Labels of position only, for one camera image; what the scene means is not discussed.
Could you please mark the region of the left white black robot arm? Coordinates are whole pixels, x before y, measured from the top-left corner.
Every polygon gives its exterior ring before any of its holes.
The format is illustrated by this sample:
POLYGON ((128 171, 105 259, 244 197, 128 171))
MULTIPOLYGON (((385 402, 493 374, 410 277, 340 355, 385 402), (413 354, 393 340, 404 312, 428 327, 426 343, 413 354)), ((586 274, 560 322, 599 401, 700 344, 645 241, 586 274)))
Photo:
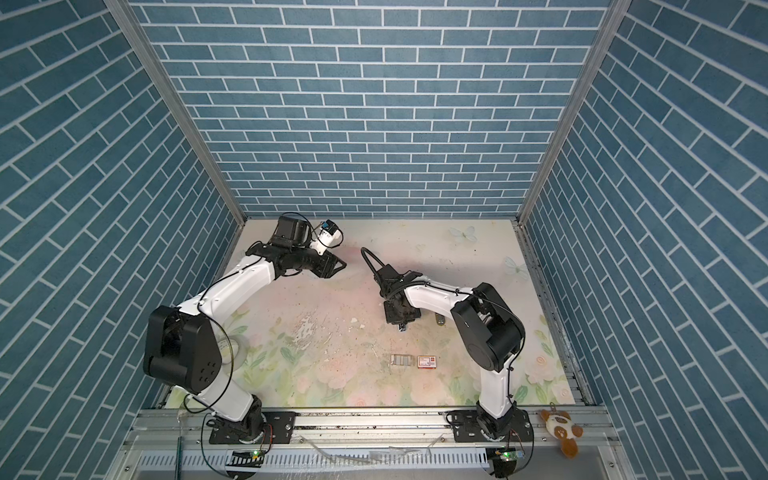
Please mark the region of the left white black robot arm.
POLYGON ((218 335, 228 348, 232 337, 223 323, 246 300, 288 273, 308 271, 333 277, 346 263, 332 253, 344 240, 331 220, 317 226, 303 215, 281 215, 271 238, 256 241, 229 273, 177 306, 159 306, 150 315, 143 359, 144 373, 183 388, 222 420, 260 423, 257 398, 235 384, 234 367, 225 372, 218 335))

